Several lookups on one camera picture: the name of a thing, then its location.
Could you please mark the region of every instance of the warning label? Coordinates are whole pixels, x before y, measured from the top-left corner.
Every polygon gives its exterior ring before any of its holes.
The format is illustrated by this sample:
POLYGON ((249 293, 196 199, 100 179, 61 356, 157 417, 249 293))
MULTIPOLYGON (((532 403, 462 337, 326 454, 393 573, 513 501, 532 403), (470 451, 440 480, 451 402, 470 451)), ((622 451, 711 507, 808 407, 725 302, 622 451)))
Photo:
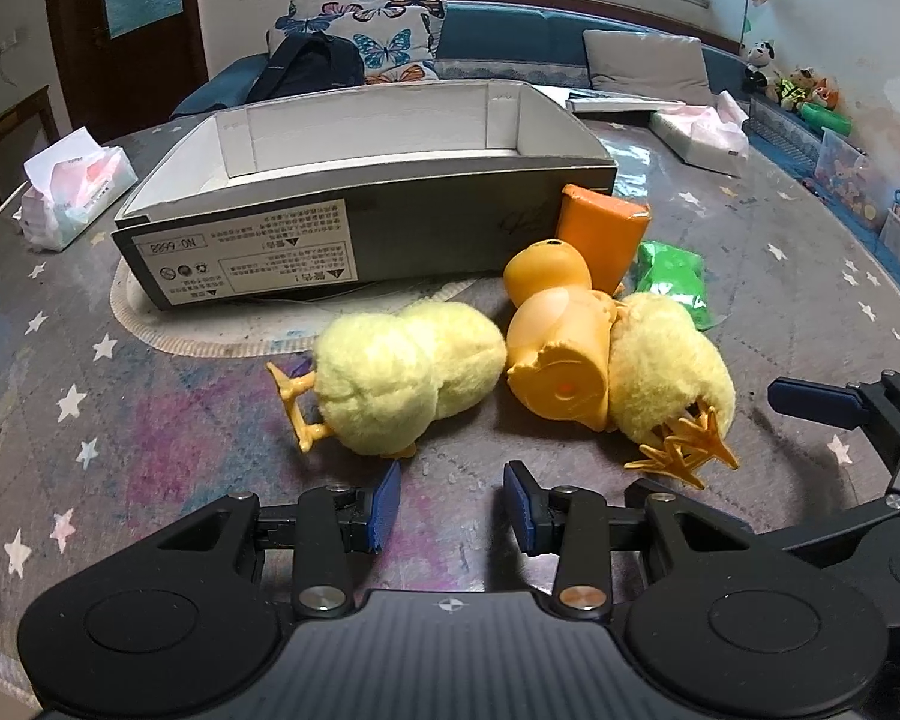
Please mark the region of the warning label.
POLYGON ((357 280, 343 200, 136 236, 170 304, 357 280))

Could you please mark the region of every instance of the orange package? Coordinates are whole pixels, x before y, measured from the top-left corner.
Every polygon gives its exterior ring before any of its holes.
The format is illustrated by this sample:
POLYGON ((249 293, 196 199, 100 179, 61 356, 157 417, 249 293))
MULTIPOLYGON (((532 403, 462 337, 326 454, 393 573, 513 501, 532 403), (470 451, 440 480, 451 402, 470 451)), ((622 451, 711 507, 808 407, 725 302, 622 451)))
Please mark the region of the orange package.
POLYGON ((649 206, 567 184, 557 237, 583 255, 593 289, 613 295, 634 261, 651 217, 649 206))

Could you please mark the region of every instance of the metal screw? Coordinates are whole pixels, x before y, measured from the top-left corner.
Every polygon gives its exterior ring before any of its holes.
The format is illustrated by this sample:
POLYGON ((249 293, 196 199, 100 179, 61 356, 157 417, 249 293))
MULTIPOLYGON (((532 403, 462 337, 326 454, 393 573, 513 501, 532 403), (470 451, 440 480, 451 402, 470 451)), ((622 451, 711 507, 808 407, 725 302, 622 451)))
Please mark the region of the metal screw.
POLYGON ((299 600, 306 608, 314 611, 330 611, 343 605, 346 594, 330 584, 315 584, 301 591, 299 600))
POLYGON ((589 611, 607 603, 607 594, 589 584, 574 584, 572 587, 560 591, 559 599, 560 603, 566 607, 589 611))

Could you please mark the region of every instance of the black backpack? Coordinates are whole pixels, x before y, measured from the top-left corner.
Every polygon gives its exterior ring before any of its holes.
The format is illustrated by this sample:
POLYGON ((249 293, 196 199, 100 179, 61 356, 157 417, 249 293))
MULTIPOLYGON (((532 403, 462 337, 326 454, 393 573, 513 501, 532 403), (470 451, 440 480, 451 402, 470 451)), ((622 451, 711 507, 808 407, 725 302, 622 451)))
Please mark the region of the black backpack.
POLYGON ((346 38, 287 35, 247 95, 248 103, 364 85, 364 60, 346 38))

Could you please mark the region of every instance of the wooden door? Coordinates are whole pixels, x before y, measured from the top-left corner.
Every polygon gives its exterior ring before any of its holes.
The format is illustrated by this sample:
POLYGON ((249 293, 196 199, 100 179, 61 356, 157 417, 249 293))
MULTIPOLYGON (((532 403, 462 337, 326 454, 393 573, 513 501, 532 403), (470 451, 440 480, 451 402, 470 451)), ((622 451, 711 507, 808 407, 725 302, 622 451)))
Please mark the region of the wooden door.
POLYGON ((98 141, 163 124, 207 80, 197 0, 47 0, 74 127, 98 141))

